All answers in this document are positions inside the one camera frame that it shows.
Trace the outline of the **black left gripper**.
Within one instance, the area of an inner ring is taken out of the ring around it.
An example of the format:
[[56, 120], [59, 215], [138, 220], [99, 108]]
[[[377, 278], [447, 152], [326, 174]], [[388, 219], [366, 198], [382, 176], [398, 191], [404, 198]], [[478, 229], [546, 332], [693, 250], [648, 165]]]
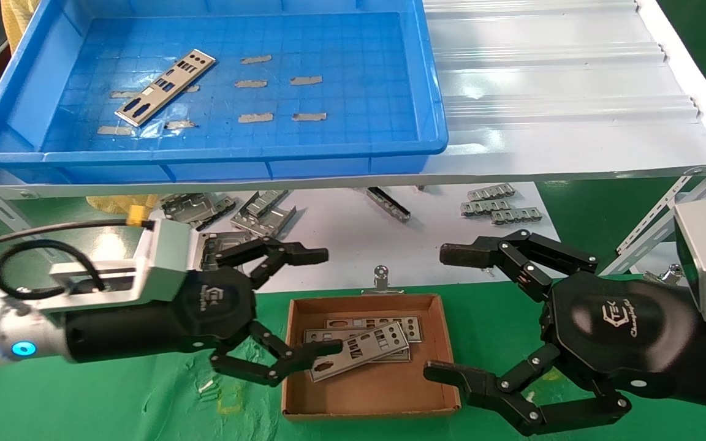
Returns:
[[[237, 268], [259, 263], [250, 274]], [[261, 288], [282, 267], [319, 265], [330, 259], [326, 248], [258, 238], [216, 255], [215, 271], [189, 271], [171, 301], [68, 312], [66, 344], [76, 363], [101, 362], [169, 352], [215, 349], [210, 365], [221, 375], [276, 387], [286, 377], [311, 369], [323, 356], [339, 354], [339, 339], [291, 347], [255, 321], [254, 288]], [[266, 349], [271, 366], [228, 355], [246, 339]]]

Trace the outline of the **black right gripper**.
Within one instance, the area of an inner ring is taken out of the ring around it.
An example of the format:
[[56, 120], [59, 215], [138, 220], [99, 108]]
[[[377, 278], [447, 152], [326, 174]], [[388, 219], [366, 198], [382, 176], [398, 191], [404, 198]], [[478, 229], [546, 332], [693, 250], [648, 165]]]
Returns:
[[[429, 382], [457, 388], [465, 404], [498, 413], [521, 435], [614, 424], [631, 410], [617, 390], [706, 405], [706, 321], [688, 288], [599, 278], [591, 274], [597, 257], [528, 230], [442, 244], [439, 260], [498, 268], [533, 301], [547, 302], [542, 337], [552, 344], [503, 376], [436, 360], [423, 368]], [[539, 265], [572, 276], [553, 285]], [[522, 391], [555, 363], [594, 397], [541, 407], [527, 400]]]

